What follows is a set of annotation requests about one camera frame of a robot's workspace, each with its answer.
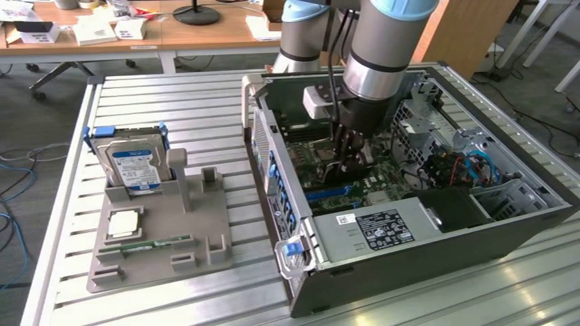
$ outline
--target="aluminum workbench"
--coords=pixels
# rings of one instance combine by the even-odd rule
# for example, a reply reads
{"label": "aluminum workbench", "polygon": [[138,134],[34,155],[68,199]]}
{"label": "aluminum workbench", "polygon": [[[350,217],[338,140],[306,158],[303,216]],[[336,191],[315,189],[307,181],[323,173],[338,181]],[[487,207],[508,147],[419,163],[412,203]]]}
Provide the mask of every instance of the aluminum workbench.
{"label": "aluminum workbench", "polygon": [[[88,85],[23,325],[530,325],[580,321],[580,218],[532,238],[512,254],[354,304],[291,319],[283,279],[242,139],[242,77],[262,71],[108,77]],[[579,175],[511,121],[475,88],[462,88],[580,196]],[[90,293],[87,273],[106,185],[82,141],[84,126],[166,122],[196,174],[226,176],[234,267],[190,279]]]}

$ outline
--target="white table leg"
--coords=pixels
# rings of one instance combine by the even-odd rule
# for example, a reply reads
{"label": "white table leg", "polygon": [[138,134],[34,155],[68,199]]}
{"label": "white table leg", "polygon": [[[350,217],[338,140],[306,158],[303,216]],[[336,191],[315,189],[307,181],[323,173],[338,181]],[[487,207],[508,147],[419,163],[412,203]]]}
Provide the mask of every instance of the white table leg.
{"label": "white table leg", "polygon": [[546,33],[544,37],[542,38],[540,43],[538,43],[538,46],[534,48],[532,53],[530,54],[528,58],[524,61],[524,67],[530,68],[534,61],[538,59],[538,56],[540,55],[542,51],[544,51],[546,46],[548,45],[548,42],[552,40],[554,35],[560,29],[560,26],[566,23],[566,20],[568,19],[568,16],[572,14],[574,10],[576,10],[576,6],[579,5],[580,0],[575,0],[571,2],[571,5],[562,13],[560,17],[558,17],[556,21],[552,24],[551,29]]}
{"label": "white table leg", "polygon": [[536,9],[534,10],[532,14],[530,15],[530,18],[526,20],[524,26],[519,29],[518,35],[514,38],[512,42],[510,43],[508,49],[506,50],[504,54],[500,57],[500,61],[498,62],[498,67],[502,68],[506,66],[506,63],[508,63],[508,60],[515,53],[519,44],[523,42],[523,39],[526,35],[528,34],[530,30],[532,29],[534,23],[536,22],[538,18],[542,15],[542,12],[544,11],[546,7],[548,6],[548,0],[540,0]]}
{"label": "white table leg", "polygon": [[162,60],[163,73],[176,73],[174,62],[174,59],[176,58],[175,51],[159,52],[159,57]]}
{"label": "white table leg", "polygon": [[556,86],[555,91],[558,91],[558,93],[564,92],[566,88],[568,87],[568,85],[579,75],[580,75],[580,60],[579,63],[576,63],[576,66],[574,66],[571,72],[566,75],[560,84]]}

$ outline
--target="hard drive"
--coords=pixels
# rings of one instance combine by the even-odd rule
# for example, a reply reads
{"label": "hard drive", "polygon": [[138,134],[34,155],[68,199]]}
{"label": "hard drive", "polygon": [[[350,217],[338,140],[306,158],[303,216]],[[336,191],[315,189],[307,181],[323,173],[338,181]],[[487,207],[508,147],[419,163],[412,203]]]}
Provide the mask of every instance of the hard drive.
{"label": "hard drive", "polygon": [[138,196],[160,191],[163,181],[172,180],[167,166],[167,127],[116,129],[96,127],[92,135],[86,128],[84,140],[98,156],[110,187],[127,187]]}

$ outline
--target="black lamp base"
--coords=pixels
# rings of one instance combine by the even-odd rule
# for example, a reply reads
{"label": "black lamp base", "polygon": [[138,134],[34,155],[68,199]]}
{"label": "black lamp base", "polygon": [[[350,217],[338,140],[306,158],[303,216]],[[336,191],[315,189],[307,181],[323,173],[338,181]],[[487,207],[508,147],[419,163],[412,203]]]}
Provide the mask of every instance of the black lamp base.
{"label": "black lamp base", "polygon": [[203,5],[198,7],[198,12],[195,12],[194,8],[188,5],[186,7],[179,7],[174,11],[174,17],[178,22],[199,26],[214,24],[222,15],[215,9],[204,7]]}

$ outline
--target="blue pcie slot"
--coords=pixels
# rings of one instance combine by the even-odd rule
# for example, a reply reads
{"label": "blue pcie slot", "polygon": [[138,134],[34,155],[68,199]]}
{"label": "blue pcie slot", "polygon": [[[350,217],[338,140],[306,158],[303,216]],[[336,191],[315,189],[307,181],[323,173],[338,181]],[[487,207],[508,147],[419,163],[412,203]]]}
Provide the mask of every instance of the blue pcie slot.
{"label": "blue pcie slot", "polygon": [[328,197],[344,196],[351,193],[351,190],[352,190],[352,186],[346,185],[344,187],[340,188],[324,190],[323,192],[311,192],[307,194],[307,200],[312,202],[315,200],[326,199]]}

